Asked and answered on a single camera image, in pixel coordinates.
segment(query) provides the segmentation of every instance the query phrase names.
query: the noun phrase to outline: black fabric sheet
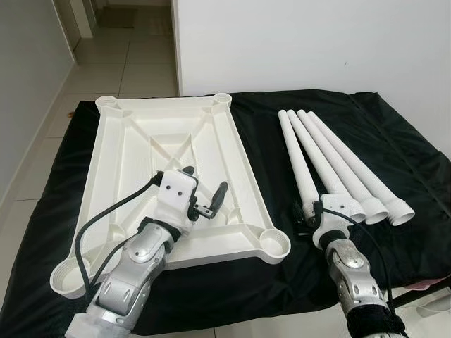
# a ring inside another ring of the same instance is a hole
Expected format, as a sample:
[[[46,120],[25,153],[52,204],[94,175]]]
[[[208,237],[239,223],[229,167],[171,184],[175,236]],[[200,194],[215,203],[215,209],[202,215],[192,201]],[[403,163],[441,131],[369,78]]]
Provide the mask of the black fabric sheet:
[[[299,206],[277,112],[312,110],[416,211],[408,223],[365,225],[383,248],[396,287],[451,273],[451,164],[373,93],[319,90],[233,94],[232,114],[274,225],[292,250],[279,265],[247,258],[163,272],[136,334],[202,329],[262,316],[317,311],[338,299],[323,253],[315,249]],[[62,337],[83,300],[54,293],[49,277],[68,254],[82,201],[99,114],[82,102],[32,214],[0,313],[1,337]],[[324,188],[310,165],[317,186]],[[351,230],[385,285],[370,239]]]

